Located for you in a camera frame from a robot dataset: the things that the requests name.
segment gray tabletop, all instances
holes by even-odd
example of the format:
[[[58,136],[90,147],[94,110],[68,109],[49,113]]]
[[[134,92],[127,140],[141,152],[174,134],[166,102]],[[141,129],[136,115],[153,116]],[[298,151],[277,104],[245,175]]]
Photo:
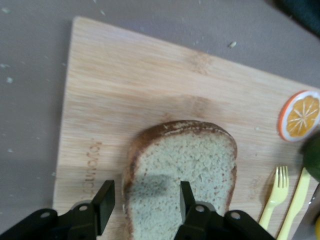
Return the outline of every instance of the gray tabletop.
[[[271,0],[1,0],[0,233],[52,206],[75,16],[320,88],[320,39]]]

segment green round fruit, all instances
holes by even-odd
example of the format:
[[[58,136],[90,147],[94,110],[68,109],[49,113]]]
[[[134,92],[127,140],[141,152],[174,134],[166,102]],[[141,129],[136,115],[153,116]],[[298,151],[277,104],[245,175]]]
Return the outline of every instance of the green round fruit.
[[[320,134],[312,137],[304,145],[303,164],[309,174],[320,182]]]

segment wooden cutting board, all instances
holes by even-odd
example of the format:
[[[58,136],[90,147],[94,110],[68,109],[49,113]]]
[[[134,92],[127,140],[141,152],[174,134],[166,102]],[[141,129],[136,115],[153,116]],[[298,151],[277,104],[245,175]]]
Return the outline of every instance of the wooden cutting board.
[[[116,205],[101,239],[123,240],[121,175],[131,142],[156,124],[201,120],[221,126],[237,142],[231,210],[259,221],[275,167],[288,166],[289,197],[275,209],[269,225],[276,236],[302,167],[302,143],[278,136],[278,114],[291,95],[304,89],[315,88],[78,17],[72,29],[53,207],[63,214],[76,202],[92,199],[105,180],[115,180]],[[316,185],[312,179],[290,238]]]

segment dark green cloth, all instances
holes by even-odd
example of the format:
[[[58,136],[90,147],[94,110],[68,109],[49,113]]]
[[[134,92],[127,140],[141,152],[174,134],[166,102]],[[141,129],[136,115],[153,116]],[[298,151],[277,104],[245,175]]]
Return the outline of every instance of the dark green cloth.
[[[320,37],[320,0],[274,0],[283,11]]]

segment toy orange slice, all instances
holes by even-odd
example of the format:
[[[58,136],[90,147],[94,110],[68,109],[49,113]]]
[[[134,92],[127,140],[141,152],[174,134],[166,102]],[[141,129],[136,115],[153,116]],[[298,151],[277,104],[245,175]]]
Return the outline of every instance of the toy orange slice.
[[[307,137],[320,121],[320,94],[301,91],[283,106],[278,122],[280,136],[295,142]]]

